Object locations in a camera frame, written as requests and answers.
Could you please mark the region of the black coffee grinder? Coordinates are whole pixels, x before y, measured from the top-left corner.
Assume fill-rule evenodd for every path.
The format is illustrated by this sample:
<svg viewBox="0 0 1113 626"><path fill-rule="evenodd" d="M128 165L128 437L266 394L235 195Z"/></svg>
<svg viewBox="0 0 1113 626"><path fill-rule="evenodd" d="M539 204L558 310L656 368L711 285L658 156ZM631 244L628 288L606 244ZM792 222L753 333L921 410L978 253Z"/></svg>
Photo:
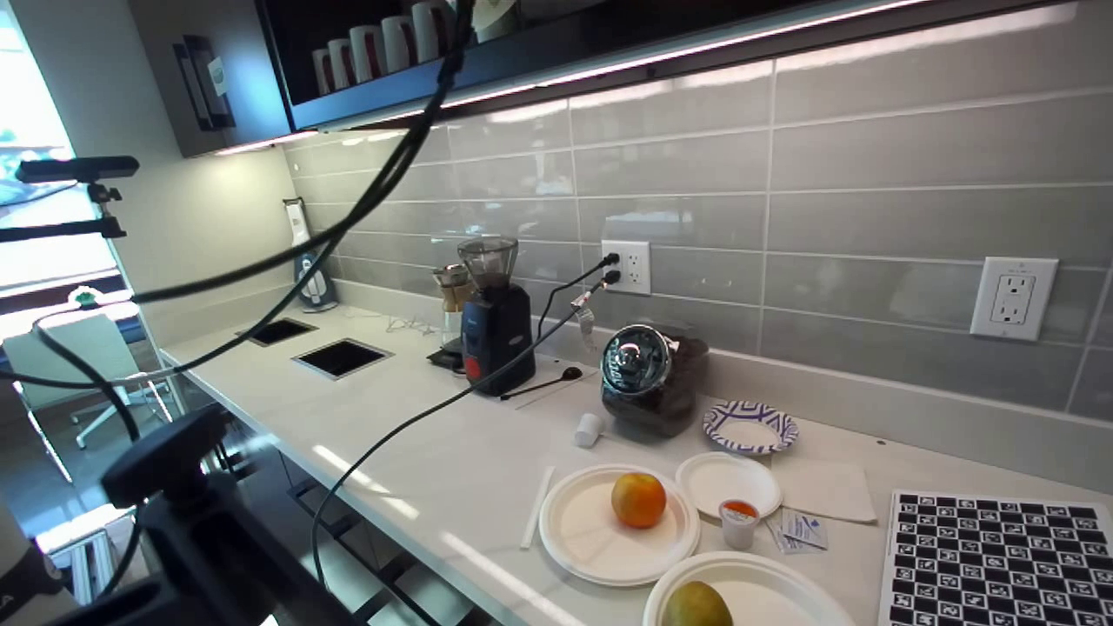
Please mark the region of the black coffee grinder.
<svg viewBox="0 0 1113 626"><path fill-rule="evenodd" d="M474 281L462 304L462 375L477 394L503 396L537 375L533 302L513 281L519 241L467 241L461 259Z"/></svg>

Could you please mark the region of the small white bottle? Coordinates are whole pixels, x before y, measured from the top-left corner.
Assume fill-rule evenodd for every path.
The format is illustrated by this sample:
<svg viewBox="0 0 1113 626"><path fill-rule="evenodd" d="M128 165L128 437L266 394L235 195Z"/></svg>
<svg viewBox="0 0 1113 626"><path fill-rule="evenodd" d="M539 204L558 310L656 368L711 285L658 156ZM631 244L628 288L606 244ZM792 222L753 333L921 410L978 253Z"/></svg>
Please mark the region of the small white bottle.
<svg viewBox="0 0 1113 626"><path fill-rule="evenodd" d="M574 440L579 440L581 447L594 447L594 445L603 440L603 432L606 432L603 418L598 418L598 414L585 414L585 418L579 419L579 426L574 426Z"/></svg>

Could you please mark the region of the orange fruit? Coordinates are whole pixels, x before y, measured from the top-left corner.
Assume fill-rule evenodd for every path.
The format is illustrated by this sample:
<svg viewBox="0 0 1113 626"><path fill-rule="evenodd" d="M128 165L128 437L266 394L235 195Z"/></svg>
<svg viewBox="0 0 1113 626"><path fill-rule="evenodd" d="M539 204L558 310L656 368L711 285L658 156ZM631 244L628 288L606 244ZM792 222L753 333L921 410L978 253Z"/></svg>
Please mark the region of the orange fruit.
<svg viewBox="0 0 1113 626"><path fill-rule="evenodd" d="M665 517L667 491L656 471L620 471L612 514L624 527L656 527Z"/></svg>

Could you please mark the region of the blue patterned paper bowl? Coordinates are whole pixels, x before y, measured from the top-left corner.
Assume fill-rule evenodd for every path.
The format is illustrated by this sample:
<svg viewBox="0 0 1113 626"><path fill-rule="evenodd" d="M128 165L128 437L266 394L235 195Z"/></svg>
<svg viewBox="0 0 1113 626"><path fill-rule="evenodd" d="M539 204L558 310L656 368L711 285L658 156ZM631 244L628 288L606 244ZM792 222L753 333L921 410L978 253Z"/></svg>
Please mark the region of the blue patterned paper bowl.
<svg viewBox="0 0 1113 626"><path fill-rule="evenodd" d="M718 447L753 457L787 450L799 437L789 414L753 398L723 398L699 426Z"/></svg>

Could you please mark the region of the large white paper plate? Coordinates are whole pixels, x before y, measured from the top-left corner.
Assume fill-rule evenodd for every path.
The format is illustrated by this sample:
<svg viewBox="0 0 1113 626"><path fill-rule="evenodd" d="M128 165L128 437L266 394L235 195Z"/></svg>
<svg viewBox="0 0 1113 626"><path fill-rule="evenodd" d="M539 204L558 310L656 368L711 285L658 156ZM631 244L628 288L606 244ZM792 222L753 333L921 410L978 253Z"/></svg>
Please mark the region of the large white paper plate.
<svg viewBox="0 0 1113 626"><path fill-rule="evenodd" d="M656 527L628 527L612 485L631 462L598 462L564 476L539 507L539 540L558 565L603 587L656 585L699 547L699 511L667 476L665 514Z"/></svg>

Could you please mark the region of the small white paper plate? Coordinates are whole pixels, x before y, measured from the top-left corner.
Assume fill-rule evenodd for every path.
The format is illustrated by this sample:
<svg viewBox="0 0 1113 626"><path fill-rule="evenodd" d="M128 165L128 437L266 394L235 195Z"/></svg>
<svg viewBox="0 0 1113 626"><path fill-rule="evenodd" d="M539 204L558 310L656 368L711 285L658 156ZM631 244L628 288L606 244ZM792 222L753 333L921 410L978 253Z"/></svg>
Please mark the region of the small white paper plate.
<svg viewBox="0 0 1113 626"><path fill-rule="evenodd" d="M705 517L718 517L723 499L748 499L761 517L783 503L780 481L761 462L727 450L690 456L675 481Z"/></svg>

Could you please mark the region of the small sauce cup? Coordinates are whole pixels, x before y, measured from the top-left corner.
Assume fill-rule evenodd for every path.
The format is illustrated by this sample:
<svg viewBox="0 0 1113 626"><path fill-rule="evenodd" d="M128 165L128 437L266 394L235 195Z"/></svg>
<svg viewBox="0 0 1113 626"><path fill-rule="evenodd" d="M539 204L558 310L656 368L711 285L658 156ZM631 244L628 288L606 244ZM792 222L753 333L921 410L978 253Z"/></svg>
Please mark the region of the small sauce cup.
<svg viewBox="0 0 1113 626"><path fill-rule="evenodd" d="M721 527L723 527L723 541L731 550L748 550L755 541L758 526L761 526L761 514L755 503L748 503L748 499L723 499L721 503Z"/></svg>

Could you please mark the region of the yellow-green fruit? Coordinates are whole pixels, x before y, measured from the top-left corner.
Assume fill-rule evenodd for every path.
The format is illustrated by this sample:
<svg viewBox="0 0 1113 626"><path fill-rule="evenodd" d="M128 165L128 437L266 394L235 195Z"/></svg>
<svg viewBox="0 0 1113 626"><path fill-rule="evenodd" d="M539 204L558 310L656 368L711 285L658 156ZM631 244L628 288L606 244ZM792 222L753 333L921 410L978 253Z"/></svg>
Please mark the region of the yellow-green fruit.
<svg viewBox="0 0 1113 626"><path fill-rule="evenodd" d="M661 626L733 626L733 614L718 587L686 581L667 594Z"/></svg>

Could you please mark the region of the sauce packet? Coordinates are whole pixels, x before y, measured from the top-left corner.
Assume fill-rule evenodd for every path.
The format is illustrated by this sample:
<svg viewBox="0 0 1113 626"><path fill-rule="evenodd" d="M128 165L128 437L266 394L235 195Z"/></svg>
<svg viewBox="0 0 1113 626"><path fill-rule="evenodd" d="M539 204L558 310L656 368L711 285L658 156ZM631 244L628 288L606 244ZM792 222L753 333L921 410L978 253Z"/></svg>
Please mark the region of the sauce packet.
<svg viewBox="0 0 1113 626"><path fill-rule="evenodd" d="M828 547L828 527L816 514L787 514L783 517L783 541L792 550L825 550Z"/></svg>

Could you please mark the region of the white napkin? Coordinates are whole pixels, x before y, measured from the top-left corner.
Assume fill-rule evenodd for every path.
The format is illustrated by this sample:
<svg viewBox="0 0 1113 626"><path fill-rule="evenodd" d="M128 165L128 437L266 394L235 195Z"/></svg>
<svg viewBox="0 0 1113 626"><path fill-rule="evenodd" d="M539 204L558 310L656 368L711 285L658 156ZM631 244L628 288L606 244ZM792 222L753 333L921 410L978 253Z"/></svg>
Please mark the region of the white napkin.
<svg viewBox="0 0 1113 626"><path fill-rule="evenodd" d="M789 507L840 517L840 520L878 520L867 471L845 462L789 462L776 469L783 499Z"/></svg>

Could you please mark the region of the white bowl front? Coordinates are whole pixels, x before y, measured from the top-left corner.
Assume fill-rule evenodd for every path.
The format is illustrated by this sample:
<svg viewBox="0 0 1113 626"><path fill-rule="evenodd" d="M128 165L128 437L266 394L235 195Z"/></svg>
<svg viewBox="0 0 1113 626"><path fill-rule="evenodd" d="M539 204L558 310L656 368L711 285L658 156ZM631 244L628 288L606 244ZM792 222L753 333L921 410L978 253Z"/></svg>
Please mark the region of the white bowl front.
<svg viewBox="0 0 1113 626"><path fill-rule="evenodd" d="M853 626L853 614L825 587L753 552L702 552L683 558L656 585L642 626L661 626L667 594L686 581L718 587L733 626Z"/></svg>

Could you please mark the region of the black white checkerboard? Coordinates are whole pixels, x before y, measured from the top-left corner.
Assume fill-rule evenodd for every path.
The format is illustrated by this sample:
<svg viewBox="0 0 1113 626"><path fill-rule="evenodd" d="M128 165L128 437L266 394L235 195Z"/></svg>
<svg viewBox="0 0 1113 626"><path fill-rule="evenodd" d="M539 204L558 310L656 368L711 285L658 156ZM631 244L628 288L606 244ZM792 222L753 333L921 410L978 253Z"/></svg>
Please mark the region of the black white checkerboard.
<svg viewBox="0 0 1113 626"><path fill-rule="evenodd" d="M1113 626L1095 503L896 493L879 626Z"/></svg>

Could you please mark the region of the white wall outlet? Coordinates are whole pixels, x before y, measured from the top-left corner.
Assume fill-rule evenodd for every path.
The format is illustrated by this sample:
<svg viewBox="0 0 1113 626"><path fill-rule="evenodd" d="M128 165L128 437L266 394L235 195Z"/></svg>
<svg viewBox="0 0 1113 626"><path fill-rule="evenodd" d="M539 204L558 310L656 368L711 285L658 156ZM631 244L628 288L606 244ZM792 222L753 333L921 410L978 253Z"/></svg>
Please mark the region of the white wall outlet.
<svg viewBox="0 0 1113 626"><path fill-rule="evenodd" d="M971 312L973 337L1036 339L1056 290L1056 258L990 258Z"/></svg>
<svg viewBox="0 0 1113 626"><path fill-rule="evenodd" d="M615 258L620 290L647 290L650 288L650 244L647 241L606 241L606 258Z"/></svg>

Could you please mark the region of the dark wall shelf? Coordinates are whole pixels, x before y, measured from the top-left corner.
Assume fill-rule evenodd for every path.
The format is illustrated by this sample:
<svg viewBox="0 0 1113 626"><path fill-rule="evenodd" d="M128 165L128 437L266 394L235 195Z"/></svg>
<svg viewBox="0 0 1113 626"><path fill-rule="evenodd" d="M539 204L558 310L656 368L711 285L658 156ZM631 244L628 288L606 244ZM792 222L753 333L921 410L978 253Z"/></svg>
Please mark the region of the dark wall shelf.
<svg viewBox="0 0 1113 626"><path fill-rule="evenodd" d="M455 0L126 0L187 156L402 125L434 95ZM519 0L462 46L452 114L519 108L1081 0Z"/></svg>

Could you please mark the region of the white wall outlet right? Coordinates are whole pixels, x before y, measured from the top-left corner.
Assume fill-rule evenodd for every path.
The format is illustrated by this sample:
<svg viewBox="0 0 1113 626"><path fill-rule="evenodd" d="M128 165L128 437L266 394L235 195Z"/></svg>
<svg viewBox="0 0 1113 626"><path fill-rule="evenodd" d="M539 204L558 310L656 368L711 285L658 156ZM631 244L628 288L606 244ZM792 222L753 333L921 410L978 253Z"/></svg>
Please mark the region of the white wall outlet right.
<svg viewBox="0 0 1113 626"><path fill-rule="evenodd" d="M1056 290L1056 258L990 258L971 312L973 337L1036 339Z"/></svg>

